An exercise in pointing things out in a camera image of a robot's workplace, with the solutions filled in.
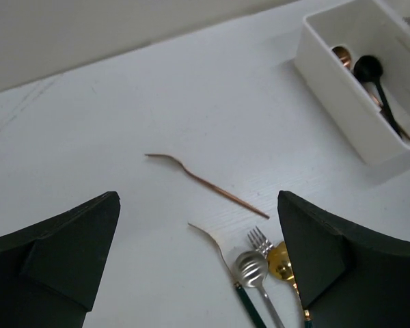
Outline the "black round spoon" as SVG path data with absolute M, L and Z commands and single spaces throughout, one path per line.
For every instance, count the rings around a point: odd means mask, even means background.
M 393 116 L 389 103 L 381 86 L 383 67 L 381 62 L 373 55 L 362 55 L 354 65 L 353 74 L 361 83 L 373 83 L 381 99 L 381 111 L 385 114 L 386 120 L 395 132 L 401 136 L 400 126 Z

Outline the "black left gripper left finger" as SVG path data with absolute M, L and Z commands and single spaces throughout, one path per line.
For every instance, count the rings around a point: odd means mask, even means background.
M 0 236 L 0 327 L 82 327 L 119 217 L 120 197 L 109 191 Z

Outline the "white left container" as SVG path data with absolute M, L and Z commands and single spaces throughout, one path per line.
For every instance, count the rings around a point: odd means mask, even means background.
M 363 86 L 331 51 L 341 45 L 353 65 L 373 55 L 397 122 L 410 135 L 410 26 L 389 1 L 349 1 L 303 18 L 295 66 L 364 162 L 378 165 L 410 152 Z

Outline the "silver ridged spoon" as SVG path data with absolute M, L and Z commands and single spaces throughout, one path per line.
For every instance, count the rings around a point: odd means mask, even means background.
M 236 258 L 234 268 L 242 285 L 248 288 L 256 288 L 259 291 L 275 326 L 284 328 L 284 324 L 263 286 L 269 272 L 266 258 L 257 251 L 244 251 Z

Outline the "thin copper bent fork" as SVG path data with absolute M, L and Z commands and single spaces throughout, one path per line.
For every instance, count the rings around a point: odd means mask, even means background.
M 211 191 L 219 194 L 220 196 L 230 200 L 231 202 L 234 202 L 235 204 L 238 204 L 239 206 L 242 206 L 243 208 L 250 210 L 253 213 L 256 213 L 257 215 L 263 217 L 264 219 L 269 220 L 270 216 L 267 215 L 265 212 L 261 211 L 260 209 L 256 208 L 255 206 L 249 204 L 248 202 L 242 200 L 241 198 L 231 194 L 229 191 L 226 191 L 225 189 L 222 189 L 218 187 L 217 185 L 199 177 L 198 175 L 194 174 L 190 169 L 188 169 L 179 159 L 176 157 L 169 155 L 169 154 L 160 154 L 160 153 L 146 153 L 146 157 L 150 158 L 158 158 L 158 159 L 166 159 L 168 161 L 171 161 L 172 163 L 177 164 L 181 170 L 184 171 L 186 175 L 188 175 L 190 178 L 201 184 L 202 186 L 206 187 L 207 189 L 210 189 Z

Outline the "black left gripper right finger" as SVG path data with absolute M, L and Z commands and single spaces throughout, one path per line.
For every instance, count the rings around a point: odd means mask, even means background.
M 280 191 L 277 211 L 315 327 L 410 327 L 410 242 Z

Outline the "copper round spoon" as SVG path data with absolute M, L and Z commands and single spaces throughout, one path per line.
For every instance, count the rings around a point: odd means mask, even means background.
M 353 60 L 351 57 L 351 53 L 349 52 L 348 49 L 345 47 L 338 45 L 335 46 L 331 49 L 331 51 L 337 56 L 337 58 L 342 62 L 342 65 L 349 71 L 351 71 L 352 65 L 353 65 Z M 383 103 L 379 101 L 379 99 L 370 91 L 369 87 L 363 86 L 363 88 L 366 90 L 368 93 L 369 97 L 372 99 L 372 101 L 375 103 L 376 106 L 380 108 L 380 110 L 383 109 Z

